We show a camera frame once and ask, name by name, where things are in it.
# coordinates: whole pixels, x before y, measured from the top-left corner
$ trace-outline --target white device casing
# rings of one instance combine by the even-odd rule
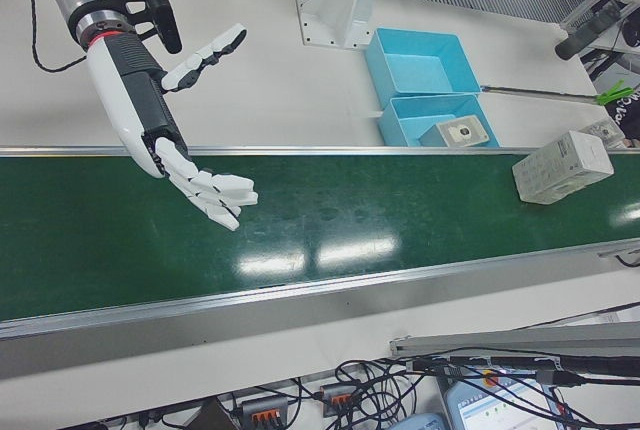
[[[120,141],[145,172],[155,178],[162,178],[162,173],[142,141],[144,127],[104,38],[93,42],[87,50],[87,64],[93,85]]]

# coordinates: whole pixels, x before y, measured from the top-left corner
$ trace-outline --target metal rod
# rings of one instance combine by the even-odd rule
[[[491,87],[485,85],[482,87],[484,93],[502,93],[505,95],[522,95],[525,97],[546,98],[550,100],[562,100],[567,102],[591,103],[597,105],[597,95],[575,95],[572,93],[548,92],[546,90],[526,90],[522,88],[510,87]]]
[[[560,22],[560,28],[567,32],[573,30],[578,19],[599,1],[600,0],[584,0],[584,2],[574,8],[573,11]]]

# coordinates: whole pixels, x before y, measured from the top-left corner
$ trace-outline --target green conveyor belt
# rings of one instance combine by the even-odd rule
[[[255,180],[236,232],[126,157],[0,158],[0,321],[640,237],[639,157],[552,206],[521,158],[196,158]]]

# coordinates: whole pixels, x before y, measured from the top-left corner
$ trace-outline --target robotic arm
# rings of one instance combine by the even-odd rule
[[[629,5],[630,8],[635,8],[631,5],[639,3],[640,0],[611,0],[590,20],[582,24],[575,33],[559,43],[555,48],[556,54],[563,60],[569,60],[623,17],[621,6]]]
[[[144,2],[131,13],[127,3]],[[246,35],[241,25],[216,38],[171,72],[142,44],[158,34],[167,50],[182,45],[168,0],[56,0],[69,31],[86,50],[89,72],[113,128],[135,162],[156,178],[166,177],[196,207],[230,230],[238,228],[244,205],[255,205],[253,181],[199,170],[189,157],[163,94],[195,84],[207,66],[232,53]],[[135,25],[151,22],[142,35]]]

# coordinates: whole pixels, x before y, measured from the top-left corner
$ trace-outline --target blue plastic bin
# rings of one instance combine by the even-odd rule
[[[397,97],[480,93],[455,35],[378,28],[365,58],[382,108]]]
[[[479,147],[500,146],[478,98],[469,94],[392,98],[378,126],[386,145],[420,147],[418,139],[436,123],[466,115],[476,115],[489,135],[489,141]]]

